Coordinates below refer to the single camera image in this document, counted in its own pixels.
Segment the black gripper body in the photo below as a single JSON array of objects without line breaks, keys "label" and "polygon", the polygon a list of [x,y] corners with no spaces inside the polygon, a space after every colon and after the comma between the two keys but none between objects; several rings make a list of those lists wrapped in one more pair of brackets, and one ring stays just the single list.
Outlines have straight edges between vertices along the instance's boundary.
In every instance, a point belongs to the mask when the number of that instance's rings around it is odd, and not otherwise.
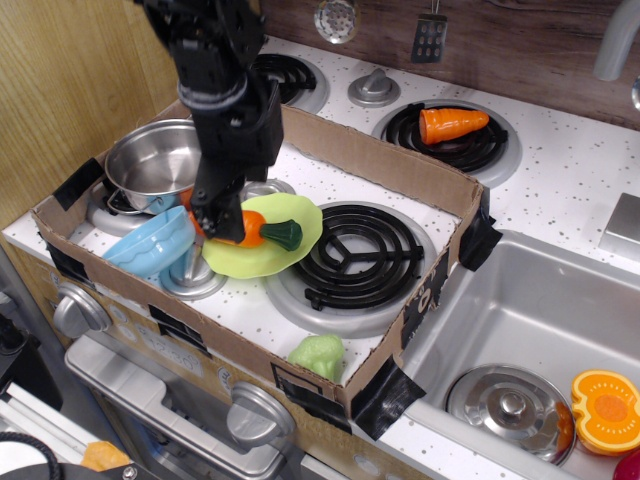
[{"label": "black gripper body", "polygon": [[202,154],[194,190],[239,192],[245,164],[275,164],[284,138],[276,81],[243,79],[223,94],[191,92],[188,108]]}]

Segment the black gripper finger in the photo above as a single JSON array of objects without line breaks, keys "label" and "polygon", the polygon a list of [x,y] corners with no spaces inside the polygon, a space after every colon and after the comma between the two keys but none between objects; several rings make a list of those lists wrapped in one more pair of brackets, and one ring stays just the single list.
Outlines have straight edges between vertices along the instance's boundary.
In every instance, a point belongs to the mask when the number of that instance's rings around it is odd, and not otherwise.
[{"label": "black gripper finger", "polygon": [[247,182],[265,182],[268,179],[268,164],[245,164],[244,175]]},{"label": "black gripper finger", "polygon": [[197,224],[208,239],[244,240],[245,227],[238,191],[225,190],[213,196],[204,188],[196,188],[190,205]]}]

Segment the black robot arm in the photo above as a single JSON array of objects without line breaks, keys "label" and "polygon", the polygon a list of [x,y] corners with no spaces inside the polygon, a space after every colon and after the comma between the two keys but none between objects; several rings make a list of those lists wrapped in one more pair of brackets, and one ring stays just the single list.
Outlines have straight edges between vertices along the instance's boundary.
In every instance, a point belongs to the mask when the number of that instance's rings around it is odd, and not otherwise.
[{"label": "black robot arm", "polygon": [[200,145],[191,209],[207,238],[240,242],[240,192],[266,179],[284,139],[278,84],[252,68],[265,19],[247,1],[140,5],[173,59]]}]

